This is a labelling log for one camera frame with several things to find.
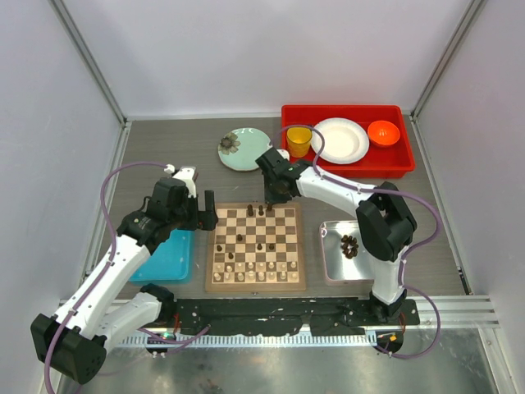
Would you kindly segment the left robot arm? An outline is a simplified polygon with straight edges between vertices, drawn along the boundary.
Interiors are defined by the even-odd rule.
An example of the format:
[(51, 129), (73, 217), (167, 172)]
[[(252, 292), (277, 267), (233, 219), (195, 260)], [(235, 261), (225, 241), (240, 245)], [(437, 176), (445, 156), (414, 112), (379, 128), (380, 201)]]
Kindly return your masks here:
[(147, 323), (164, 328), (174, 319), (174, 296), (148, 284), (124, 306), (108, 308), (133, 273), (175, 229), (212, 231), (218, 218), (214, 193), (199, 209), (194, 181), (164, 177), (140, 209), (123, 217), (105, 258), (76, 293), (52, 316), (38, 314), (30, 325), (36, 355), (46, 373), (55, 369), (80, 385), (102, 368), (124, 337)]

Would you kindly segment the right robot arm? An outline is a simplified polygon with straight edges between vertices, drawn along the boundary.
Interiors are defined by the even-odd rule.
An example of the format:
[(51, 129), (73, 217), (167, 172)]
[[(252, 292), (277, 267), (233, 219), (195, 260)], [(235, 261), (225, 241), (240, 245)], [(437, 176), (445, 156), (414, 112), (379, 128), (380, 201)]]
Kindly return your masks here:
[(381, 324), (398, 318), (407, 294), (400, 279), (402, 254), (412, 243), (417, 223), (395, 185), (385, 182), (377, 188), (349, 181), (305, 160), (291, 163), (274, 148), (255, 162), (262, 170), (266, 203), (316, 199), (357, 219), (361, 246), (373, 272), (371, 315)]

